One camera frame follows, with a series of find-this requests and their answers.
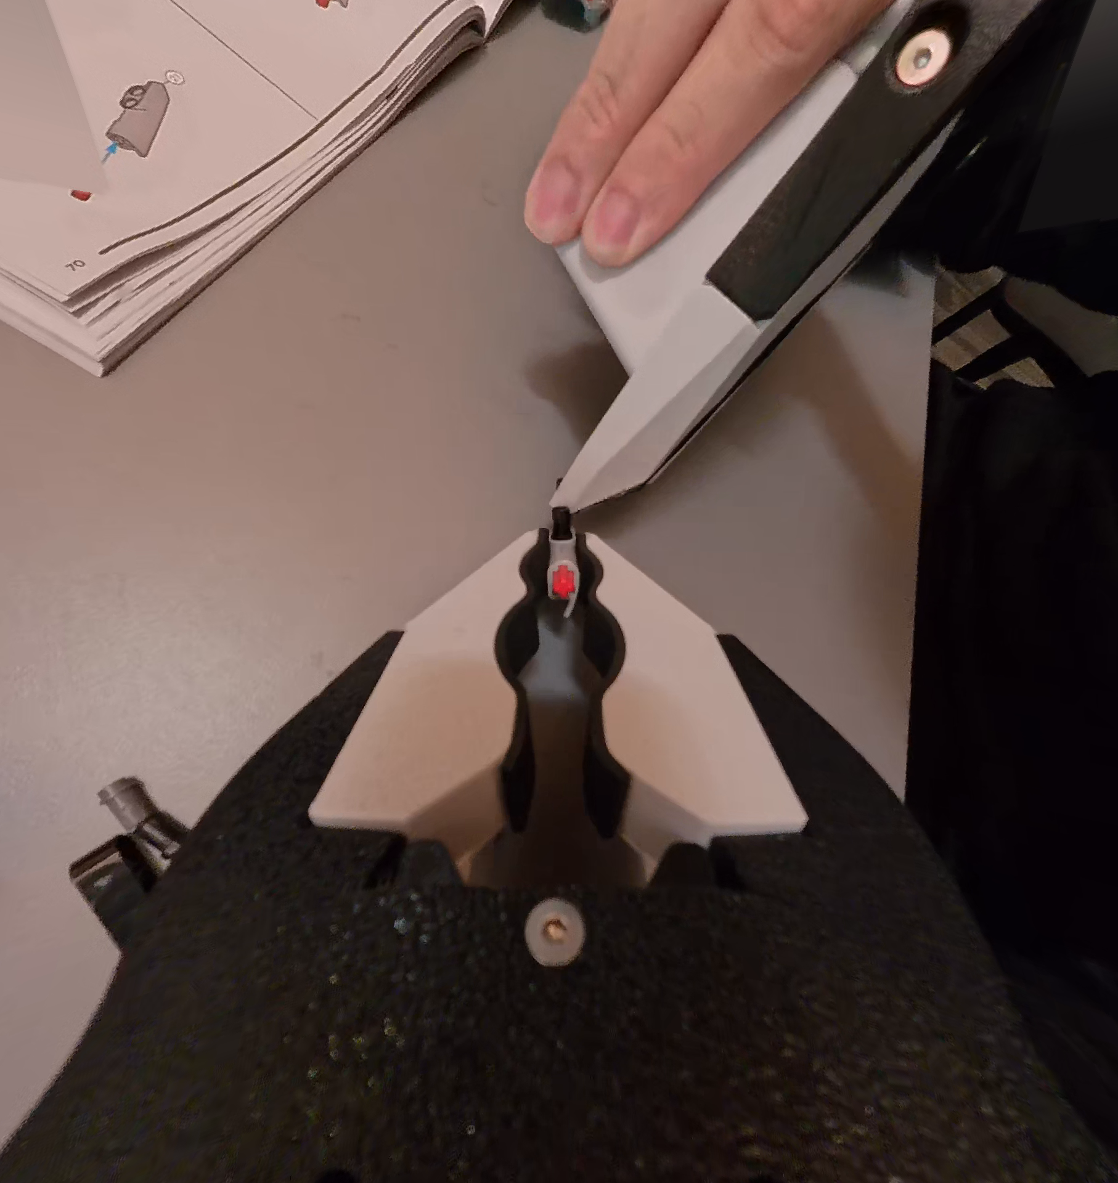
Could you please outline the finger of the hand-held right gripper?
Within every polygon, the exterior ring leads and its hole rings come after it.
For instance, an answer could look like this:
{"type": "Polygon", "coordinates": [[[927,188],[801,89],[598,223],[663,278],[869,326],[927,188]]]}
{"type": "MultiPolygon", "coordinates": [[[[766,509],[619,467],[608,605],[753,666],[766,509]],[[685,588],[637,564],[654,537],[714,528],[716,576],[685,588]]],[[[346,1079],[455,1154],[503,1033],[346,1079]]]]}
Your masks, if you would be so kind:
{"type": "Polygon", "coordinates": [[[916,131],[834,118],[714,263],[648,364],[648,482],[869,252],[942,151],[955,118],[916,131]]]}
{"type": "Polygon", "coordinates": [[[707,274],[856,81],[847,63],[825,69],[681,225],[626,269],[596,265],[578,243],[558,250],[628,383],[560,482],[554,509],[589,509],[650,484],[753,359],[766,331],[707,274]]]}

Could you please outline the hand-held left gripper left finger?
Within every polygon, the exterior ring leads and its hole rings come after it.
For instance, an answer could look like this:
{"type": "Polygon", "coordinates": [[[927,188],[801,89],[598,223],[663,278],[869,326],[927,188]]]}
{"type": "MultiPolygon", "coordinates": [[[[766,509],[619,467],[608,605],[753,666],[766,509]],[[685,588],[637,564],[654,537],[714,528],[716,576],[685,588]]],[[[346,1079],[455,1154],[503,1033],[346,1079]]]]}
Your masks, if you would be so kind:
{"type": "Polygon", "coordinates": [[[437,842],[460,869],[503,831],[517,697],[495,638],[528,592],[521,568],[539,537],[516,539],[409,621],[310,807],[317,827],[437,842]]]}

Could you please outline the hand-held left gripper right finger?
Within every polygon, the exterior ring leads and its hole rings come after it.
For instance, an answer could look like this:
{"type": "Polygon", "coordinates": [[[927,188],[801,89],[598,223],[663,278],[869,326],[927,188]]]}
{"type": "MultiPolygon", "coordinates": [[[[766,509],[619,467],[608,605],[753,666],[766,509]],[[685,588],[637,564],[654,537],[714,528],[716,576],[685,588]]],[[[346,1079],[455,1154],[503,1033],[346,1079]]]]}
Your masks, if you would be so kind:
{"type": "Polygon", "coordinates": [[[584,798],[646,879],[679,846],[793,836],[799,800],[712,625],[596,535],[578,539],[591,693],[584,798]]]}

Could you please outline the grey brick piece red pin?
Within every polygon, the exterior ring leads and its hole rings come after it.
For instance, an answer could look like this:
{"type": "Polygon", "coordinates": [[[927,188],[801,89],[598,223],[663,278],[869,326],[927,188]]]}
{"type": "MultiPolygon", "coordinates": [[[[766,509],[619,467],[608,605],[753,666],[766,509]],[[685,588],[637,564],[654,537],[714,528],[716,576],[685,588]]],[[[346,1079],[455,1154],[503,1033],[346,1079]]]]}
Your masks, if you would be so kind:
{"type": "Polygon", "coordinates": [[[547,594],[562,607],[563,620],[574,616],[582,596],[582,563],[574,531],[567,531],[565,537],[552,533],[549,539],[547,594]]]}

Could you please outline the person's right hand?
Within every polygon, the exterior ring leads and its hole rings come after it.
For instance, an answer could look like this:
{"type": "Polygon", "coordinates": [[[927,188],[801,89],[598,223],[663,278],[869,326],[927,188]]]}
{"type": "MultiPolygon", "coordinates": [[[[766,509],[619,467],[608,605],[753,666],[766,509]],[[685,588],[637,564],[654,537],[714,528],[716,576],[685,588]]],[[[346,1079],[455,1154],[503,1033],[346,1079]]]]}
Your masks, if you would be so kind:
{"type": "Polygon", "coordinates": [[[889,2],[615,2],[525,199],[622,269],[666,238],[889,2]]]}

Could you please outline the grey and black brick assembly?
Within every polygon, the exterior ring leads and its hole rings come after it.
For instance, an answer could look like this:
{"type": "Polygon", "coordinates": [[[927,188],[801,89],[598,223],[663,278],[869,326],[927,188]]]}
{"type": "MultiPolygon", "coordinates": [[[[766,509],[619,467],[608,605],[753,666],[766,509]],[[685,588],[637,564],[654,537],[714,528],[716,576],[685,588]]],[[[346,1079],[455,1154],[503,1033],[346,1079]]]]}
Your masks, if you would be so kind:
{"type": "Polygon", "coordinates": [[[148,901],[192,829],[163,809],[139,778],[109,783],[98,794],[118,835],[69,868],[72,888],[124,954],[140,936],[148,901]]]}

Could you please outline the black chair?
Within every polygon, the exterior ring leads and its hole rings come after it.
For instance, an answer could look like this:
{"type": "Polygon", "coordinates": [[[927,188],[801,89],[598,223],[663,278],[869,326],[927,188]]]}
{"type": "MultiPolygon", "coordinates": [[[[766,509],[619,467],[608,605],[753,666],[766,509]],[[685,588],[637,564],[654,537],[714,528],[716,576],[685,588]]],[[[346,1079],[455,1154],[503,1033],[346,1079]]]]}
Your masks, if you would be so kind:
{"type": "Polygon", "coordinates": [[[907,800],[1118,1163],[1118,318],[1003,278],[935,331],[907,800]]]}

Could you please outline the open instruction booklet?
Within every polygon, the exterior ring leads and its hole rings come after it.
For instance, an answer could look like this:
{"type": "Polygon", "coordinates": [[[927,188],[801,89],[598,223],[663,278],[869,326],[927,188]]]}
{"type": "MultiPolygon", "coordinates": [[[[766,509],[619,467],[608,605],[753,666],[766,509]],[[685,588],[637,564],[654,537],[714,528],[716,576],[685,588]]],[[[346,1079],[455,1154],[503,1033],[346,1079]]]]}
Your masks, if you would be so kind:
{"type": "Polygon", "coordinates": [[[106,375],[510,2],[0,2],[0,322],[106,375]]]}

